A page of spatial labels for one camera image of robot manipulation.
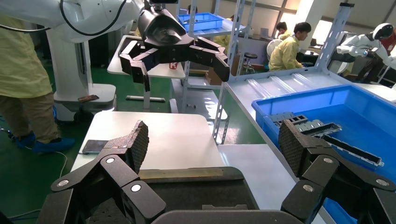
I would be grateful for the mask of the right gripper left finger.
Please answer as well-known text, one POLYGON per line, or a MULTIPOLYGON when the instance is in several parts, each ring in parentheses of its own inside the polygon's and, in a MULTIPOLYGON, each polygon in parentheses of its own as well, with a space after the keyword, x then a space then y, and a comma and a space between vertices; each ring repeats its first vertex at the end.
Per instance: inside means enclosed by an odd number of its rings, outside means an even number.
POLYGON ((109 140, 92 161, 54 181, 37 222, 84 224, 109 199, 131 224, 150 224, 162 215, 164 200, 138 175, 148 133, 148 126, 137 121, 130 134, 109 140))

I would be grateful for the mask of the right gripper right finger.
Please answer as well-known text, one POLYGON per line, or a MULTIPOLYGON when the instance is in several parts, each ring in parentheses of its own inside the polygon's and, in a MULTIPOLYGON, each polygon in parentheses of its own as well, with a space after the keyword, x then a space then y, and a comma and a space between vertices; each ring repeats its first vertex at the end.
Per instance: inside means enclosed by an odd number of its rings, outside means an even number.
POLYGON ((281 210, 310 224, 325 199, 335 201, 360 224, 396 221, 395 184, 336 152, 323 139, 304 135, 283 121, 278 143, 298 182, 281 210))

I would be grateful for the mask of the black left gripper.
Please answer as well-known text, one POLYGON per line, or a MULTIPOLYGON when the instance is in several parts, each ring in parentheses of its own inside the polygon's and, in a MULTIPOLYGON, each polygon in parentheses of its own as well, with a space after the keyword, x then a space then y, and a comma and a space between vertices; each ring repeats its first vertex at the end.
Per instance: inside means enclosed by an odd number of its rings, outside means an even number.
POLYGON ((213 68, 222 82, 229 80, 225 48, 203 37, 194 40, 166 9, 143 10, 138 29, 143 42, 125 40, 119 57, 122 71, 142 84, 145 92, 150 91, 148 71, 160 63, 191 61, 213 68))

